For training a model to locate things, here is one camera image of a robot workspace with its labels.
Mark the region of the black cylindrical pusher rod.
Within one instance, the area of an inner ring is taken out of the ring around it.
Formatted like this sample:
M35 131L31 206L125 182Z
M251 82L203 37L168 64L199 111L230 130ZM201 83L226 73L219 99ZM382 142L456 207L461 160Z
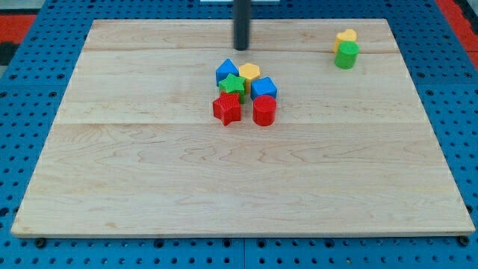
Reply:
M233 45L238 51L249 48L251 0L233 1Z

